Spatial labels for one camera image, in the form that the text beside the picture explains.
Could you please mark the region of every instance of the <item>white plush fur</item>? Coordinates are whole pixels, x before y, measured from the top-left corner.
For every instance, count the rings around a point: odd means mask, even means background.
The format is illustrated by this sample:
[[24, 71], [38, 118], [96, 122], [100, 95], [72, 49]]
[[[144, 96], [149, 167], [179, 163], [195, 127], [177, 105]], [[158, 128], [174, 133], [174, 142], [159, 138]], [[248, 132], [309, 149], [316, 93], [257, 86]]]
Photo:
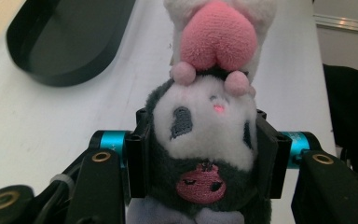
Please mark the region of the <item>white plush fur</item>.
[[[214, 105], [222, 105], [223, 113]], [[173, 111], [184, 106], [191, 112], [192, 131], [172, 138]], [[223, 160], [240, 170], [250, 171], [256, 152], [253, 97], [232, 97], [224, 90], [224, 82], [212, 76], [197, 77], [190, 86], [173, 84], [158, 101], [154, 114], [158, 141], [175, 159]], [[243, 142], [244, 124], [250, 121], [253, 149]]]
[[[164, 6], [174, 24], [173, 30], [173, 62], [180, 62], [180, 39], [187, 23], [194, 14], [208, 2], [213, 0], [164, 0]], [[254, 26], [257, 34], [258, 49], [254, 58], [241, 67], [241, 71], [249, 71], [248, 79], [253, 81], [261, 46], [266, 38], [267, 30], [275, 16], [275, 0], [222, 0], [237, 9]]]

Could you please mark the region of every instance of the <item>black and white plush toy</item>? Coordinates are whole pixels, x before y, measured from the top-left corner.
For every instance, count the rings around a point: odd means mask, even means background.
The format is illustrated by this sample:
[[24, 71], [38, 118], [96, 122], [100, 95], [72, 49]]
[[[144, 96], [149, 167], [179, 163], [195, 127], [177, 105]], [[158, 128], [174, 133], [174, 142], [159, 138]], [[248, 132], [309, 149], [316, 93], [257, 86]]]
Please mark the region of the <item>black and white plush toy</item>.
[[146, 103], [151, 188], [146, 198], [131, 199], [127, 223], [269, 223], [270, 200], [256, 187], [257, 112], [250, 84], [274, 2], [165, 0], [164, 5], [175, 25], [175, 64], [172, 78]]

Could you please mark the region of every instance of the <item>plush toy head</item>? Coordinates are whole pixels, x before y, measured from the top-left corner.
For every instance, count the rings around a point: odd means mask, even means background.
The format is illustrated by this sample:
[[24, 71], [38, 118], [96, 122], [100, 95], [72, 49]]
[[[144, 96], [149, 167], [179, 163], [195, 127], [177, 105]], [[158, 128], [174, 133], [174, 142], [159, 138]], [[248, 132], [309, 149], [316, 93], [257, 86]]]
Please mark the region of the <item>plush toy head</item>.
[[164, 3], [175, 25], [175, 65], [146, 103], [151, 189], [131, 200], [127, 222], [269, 223], [270, 201], [256, 188], [255, 70], [246, 75], [273, 4]]

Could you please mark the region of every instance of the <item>plush toy body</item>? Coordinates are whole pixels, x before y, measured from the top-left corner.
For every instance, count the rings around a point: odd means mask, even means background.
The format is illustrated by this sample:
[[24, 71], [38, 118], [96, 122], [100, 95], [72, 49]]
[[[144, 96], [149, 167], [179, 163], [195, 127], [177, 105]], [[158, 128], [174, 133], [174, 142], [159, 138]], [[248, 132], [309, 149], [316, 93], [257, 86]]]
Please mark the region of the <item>plush toy body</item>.
[[151, 190], [132, 223], [269, 223], [257, 192], [255, 90], [272, 0], [165, 0], [172, 79], [146, 103]]

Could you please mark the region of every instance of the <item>black plush fur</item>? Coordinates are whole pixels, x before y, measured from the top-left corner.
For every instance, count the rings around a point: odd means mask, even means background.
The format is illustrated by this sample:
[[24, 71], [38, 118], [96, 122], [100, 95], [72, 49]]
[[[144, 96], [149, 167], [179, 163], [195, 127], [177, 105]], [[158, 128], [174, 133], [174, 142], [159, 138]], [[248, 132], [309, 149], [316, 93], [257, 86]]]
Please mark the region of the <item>black plush fur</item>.
[[194, 217], [202, 208], [208, 207], [214, 211], [240, 211], [244, 214], [247, 224], [270, 223], [270, 200], [259, 197], [255, 186], [255, 171], [240, 171], [224, 161], [213, 161], [213, 164], [219, 167], [219, 175], [227, 186], [223, 199], [211, 204], [196, 204], [182, 199], [177, 194], [175, 187], [180, 181], [181, 174], [195, 170], [197, 164], [205, 158], [173, 159], [156, 139], [153, 110], [172, 84], [173, 80], [170, 79], [155, 89], [150, 94], [145, 107], [151, 126], [149, 145], [151, 190], [149, 195], [189, 217]]

